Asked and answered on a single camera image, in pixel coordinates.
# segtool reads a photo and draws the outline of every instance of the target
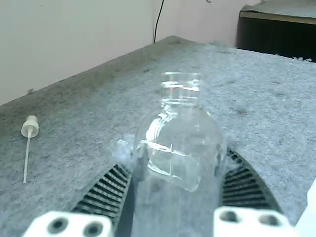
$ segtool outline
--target bottle neck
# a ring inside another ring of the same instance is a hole
[[[198,106],[200,90],[198,81],[164,81],[161,84],[162,106]]]

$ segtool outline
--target screw hole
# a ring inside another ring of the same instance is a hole
[[[47,230],[51,234],[58,234],[63,232],[67,226],[68,220],[64,217],[60,217],[50,222]]]
[[[236,213],[233,211],[225,211],[222,214],[220,214],[219,218],[222,221],[239,222],[239,219],[238,219]]]
[[[83,230],[85,237],[96,237],[102,233],[103,225],[99,222],[92,222],[87,225]]]
[[[259,217],[259,222],[268,226],[280,226],[280,220],[273,215],[262,215]]]

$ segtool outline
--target white spray cap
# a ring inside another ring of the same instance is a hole
[[[21,133],[24,137],[28,137],[28,132],[31,132],[30,138],[36,137],[39,133],[39,121],[35,115],[29,115],[22,125]]]

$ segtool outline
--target gray carpet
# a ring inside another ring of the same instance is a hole
[[[1,237],[81,199],[114,165],[108,145],[157,103],[164,71],[204,74],[204,106],[298,220],[316,176],[316,64],[170,37],[0,106]],[[23,185],[29,114],[40,132]]]
[[[262,0],[253,6],[245,5],[242,11],[316,18],[315,0]]]

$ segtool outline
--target table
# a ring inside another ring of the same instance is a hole
[[[203,73],[203,105],[295,224],[316,176],[316,64],[169,37],[0,106],[0,236],[81,200],[159,101],[165,71]],[[23,185],[29,114],[40,131]]]

